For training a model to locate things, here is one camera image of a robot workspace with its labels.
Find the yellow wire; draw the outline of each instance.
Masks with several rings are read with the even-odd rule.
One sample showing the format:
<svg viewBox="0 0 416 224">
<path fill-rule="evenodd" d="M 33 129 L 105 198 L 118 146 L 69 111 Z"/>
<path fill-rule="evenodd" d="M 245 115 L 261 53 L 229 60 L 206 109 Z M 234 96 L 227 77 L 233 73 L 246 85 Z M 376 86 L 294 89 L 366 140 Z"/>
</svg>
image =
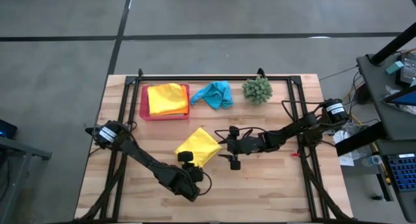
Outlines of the yellow wire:
<svg viewBox="0 0 416 224">
<path fill-rule="evenodd" d="M 353 114 L 351 114 L 351 116 L 352 116 L 352 118 L 355 120 L 355 121 L 357 121 L 358 122 L 358 124 L 360 125 L 360 126 L 362 126 L 363 125 L 363 123 L 357 118 L 357 117 L 355 117 Z M 374 142 L 372 142 L 371 143 L 371 146 L 372 146 L 372 148 L 376 151 L 376 152 L 378 152 L 378 148 L 377 148 L 377 146 L 376 146 L 376 144 L 374 143 Z M 384 172 L 384 175 L 385 175 L 385 181 L 388 183 L 388 184 L 390 184 L 390 178 L 389 178 L 389 175 L 387 174 L 387 171 L 385 170 L 385 166 L 384 166 L 384 163 L 382 163 L 382 167 L 383 167 L 383 172 Z"/>
</svg>

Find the metal stand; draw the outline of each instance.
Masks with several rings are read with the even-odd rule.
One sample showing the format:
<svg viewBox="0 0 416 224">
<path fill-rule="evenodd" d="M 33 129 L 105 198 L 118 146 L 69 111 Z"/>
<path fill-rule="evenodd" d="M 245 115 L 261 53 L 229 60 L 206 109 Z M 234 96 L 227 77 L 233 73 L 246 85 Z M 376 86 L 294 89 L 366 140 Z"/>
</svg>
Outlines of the metal stand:
<svg viewBox="0 0 416 224">
<path fill-rule="evenodd" d="M 19 143 L 15 140 L 0 137 L 0 149 L 4 150 L 6 154 L 13 157 L 21 157 L 21 163 L 16 168 L 17 173 L 12 176 L 9 181 L 9 187 L 5 200 L 2 202 L 2 215 L 0 215 L 0 224 L 9 223 L 9 218 L 14 210 L 16 201 L 18 199 L 21 186 L 23 184 L 24 176 L 29 170 L 32 156 L 39 156 L 42 160 L 49 160 L 52 153 L 33 148 L 31 146 Z M 0 164 L 4 164 L 7 160 L 7 155 L 3 154 Z"/>
<path fill-rule="evenodd" d="M 370 62 L 378 66 L 380 65 L 387 57 L 396 53 L 401 47 L 406 45 L 416 36 L 416 23 L 410 25 L 404 32 L 398 35 L 394 40 L 388 43 L 383 49 L 381 49 L 374 56 L 369 56 Z"/>
</svg>

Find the red plastic tray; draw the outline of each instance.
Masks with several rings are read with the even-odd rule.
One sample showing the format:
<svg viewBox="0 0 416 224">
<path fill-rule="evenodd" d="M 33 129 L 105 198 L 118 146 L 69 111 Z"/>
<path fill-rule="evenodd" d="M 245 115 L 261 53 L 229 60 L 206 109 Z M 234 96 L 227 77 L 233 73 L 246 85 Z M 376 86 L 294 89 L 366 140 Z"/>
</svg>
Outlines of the red plastic tray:
<svg viewBox="0 0 416 224">
<path fill-rule="evenodd" d="M 150 85 L 145 85 L 142 88 L 142 97 L 140 99 L 140 112 L 139 115 L 145 121 L 163 121 L 163 120 L 181 120 L 181 119 L 188 119 L 189 118 L 189 85 L 188 84 L 180 84 L 187 89 L 188 95 L 188 114 L 175 114 L 172 116 L 151 116 L 150 115 L 150 108 L 149 108 L 149 95 L 148 95 L 148 88 Z"/>
</svg>

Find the bottle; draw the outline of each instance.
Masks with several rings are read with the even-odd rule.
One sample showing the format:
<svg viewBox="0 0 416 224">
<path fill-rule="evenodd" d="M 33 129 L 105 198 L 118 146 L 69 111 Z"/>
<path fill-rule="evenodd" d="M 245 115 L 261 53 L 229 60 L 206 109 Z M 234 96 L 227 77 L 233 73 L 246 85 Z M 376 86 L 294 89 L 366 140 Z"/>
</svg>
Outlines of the bottle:
<svg viewBox="0 0 416 224">
<path fill-rule="evenodd" d="M 369 166 L 380 165 L 383 162 L 383 160 L 379 155 L 373 155 L 368 158 L 364 158 L 361 162 L 363 163 L 364 166 L 369 167 Z"/>
</svg>

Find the black metal frame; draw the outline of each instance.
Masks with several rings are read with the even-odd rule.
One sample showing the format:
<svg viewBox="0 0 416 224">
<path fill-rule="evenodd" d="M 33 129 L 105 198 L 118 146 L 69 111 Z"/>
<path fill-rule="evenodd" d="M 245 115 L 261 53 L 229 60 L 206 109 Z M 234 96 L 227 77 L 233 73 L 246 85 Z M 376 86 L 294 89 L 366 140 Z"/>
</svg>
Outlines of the black metal frame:
<svg viewBox="0 0 416 224">
<path fill-rule="evenodd" d="M 134 113 L 135 113 L 135 108 L 136 108 L 136 101 L 137 101 L 137 93 L 138 93 L 138 87 L 140 84 L 140 81 L 222 81 L 222 80 L 228 80 L 228 81 L 245 81 L 247 79 L 255 79 L 256 76 L 262 76 L 262 77 L 266 77 L 265 72 L 260 68 L 257 72 L 257 75 L 252 75 L 252 76 L 247 76 L 247 75 L 200 75 L 200 76 L 192 76 L 192 75 L 179 75 L 179 76 L 145 76 L 143 75 L 143 72 L 141 71 L 141 69 L 139 70 L 139 74 L 138 76 L 127 76 L 125 78 L 125 84 L 124 84 L 124 89 L 123 89 L 123 95 L 122 95 L 122 102 L 120 105 L 120 111 L 118 114 L 118 121 L 123 122 L 123 118 L 124 118 L 124 112 L 125 112 L 125 107 L 126 107 L 126 102 L 127 102 L 127 96 L 129 93 L 129 88 L 130 85 L 134 84 L 133 87 L 133 96 L 132 96 L 132 101 L 131 101 L 131 106 L 130 106 L 130 111 L 129 111 L 129 117 L 128 117 L 128 121 L 127 124 L 131 124 L 134 120 Z M 305 95 L 304 95 L 304 91 L 303 91 L 303 87 L 302 87 L 302 80 L 300 78 L 300 76 L 268 76 L 267 77 L 268 80 L 270 81 L 285 81 L 287 83 L 287 87 L 288 87 L 288 92 L 289 92 L 289 100 L 290 101 L 295 101 L 295 94 L 294 94 L 294 88 L 293 85 L 296 85 L 297 89 L 298 89 L 298 95 L 300 97 L 300 101 L 305 101 Z M 292 107 L 292 116 L 294 119 L 298 119 L 298 110 L 296 107 L 295 103 L 291 103 L 291 107 Z M 301 104 L 301 108 L 302 108 L 302 114 L 306 114 L 307 113 L 307 107 L 305 103 Z M 305 156 L 305 149 L 304 146 L 299 145 L 299 150 L 300 150 L 300 154 L 301 156 Z M 114 184 L 112 184 L 112 182 L 114 182 L 114 170 L 115 170 L 115 166 L 116 166 L 116 159 L 117 159 L 117 151 L 112 151 L 111 153 L 111 157 L 110 157 L 110 161 L 109 161 L 109 168 L 108 168 L 108 173 L 107 173 L 107 181 L 106 181 L 106 189 L 108 188 L 108 186 L 111 186 Z M 115 194 L 115 199 L 114 199 L 114 206 L 113 206 L 113 211 L 112 211 L 112 217 L 108 218 L 107 217 L 107 210 L 108 210 L 108 198 L 105 200 L 105 202 L 103 203 L 103 205 L 101 206 L 101 212 L 99 215 L 99 219 L 94 219 L 94 221 L 104 221 L 104 222 L 111 222 L 111 221 L 117 221 L 118 220 L 118 214 L 120 211 L 120 203 L 121 203 L 121 196 L 122 196 L 122 191 L 123 191 L 123 183 L 124 183 L 124 173 L 125 173 L 125 165 L 126 165 L 126 160 L 127 160 L 127 155 L 126 154 L 122 154 L 122 159 L 120 161 L 120 165 L 118 168 L 118 171 L 120 171 L 120 173 L 122 173 L 122 176 L 118 179 L 117 181 L 117 189 L 116 189 L 116 194 Z M 315 149 L 311 149 L 311 160 L 313 163 L 313 171 L 318 179 L 318 181 L 320 183 L 322 183 L 322 177 L 320 175 L 320 169 L 319 169 L 319 162 L 318 162 L 318 157 L 317 157 L 317 153 L 315 151 Z M 308 179 L 307 175 L 306 175 L 306 167 L 309 167 L 309 165 L 307 164 L 307 162 L 305 160 L 301 160 L 301 164 L 302 164 L 302 171 L 304 173 L 304 182 L 305 182 L 305 188 L 306 188 L 306 195 L 307 195 L 307 202 L 309 205 L 309 211 L 310 211 L 310 216 L 311 216 L 311 220 L 315 220 L 317 219 L 317 211 L 315 208 L 315 201 L 314 201 L 314 197 L 313 197 L 313 191 L 312 191 L 312 187 L 311 187 L 311 181 Z M 328 207 L 325 203 L 325 201 L 323 200 L 323 198 L 321 196 L 320 197 L 320 205 L 322 208 L 322 215 L 324 219 L 328 219 L 330 218 L 329 216 L 329 212 L 328 212 Z"/>
</svg>

